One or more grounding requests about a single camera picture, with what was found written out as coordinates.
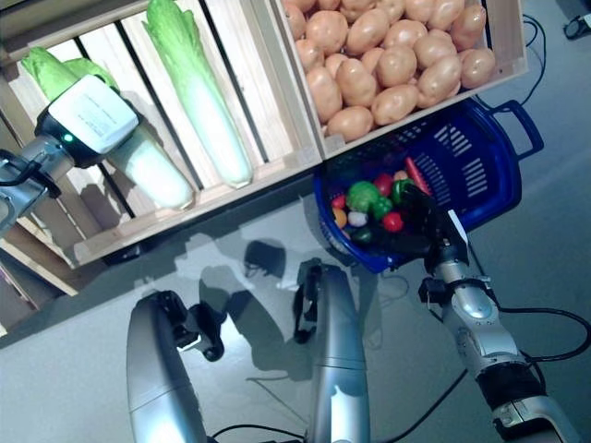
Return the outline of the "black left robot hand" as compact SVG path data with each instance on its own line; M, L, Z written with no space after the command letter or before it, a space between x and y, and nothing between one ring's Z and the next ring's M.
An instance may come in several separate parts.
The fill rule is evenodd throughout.
M86 169L126 142L139 122L133 106L114 89L86 75L43 109L34 134L55 139L74 166Z

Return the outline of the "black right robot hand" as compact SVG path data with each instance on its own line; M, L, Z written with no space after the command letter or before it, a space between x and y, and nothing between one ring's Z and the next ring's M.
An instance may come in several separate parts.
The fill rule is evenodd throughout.
M467 241L448 211L417 186L396 185L392 192L394 205L402 210L404 227L398 233L384 227L377 231L379 248L390 254L423 260L428 274L434 274L442 263L453 261L469 264Z

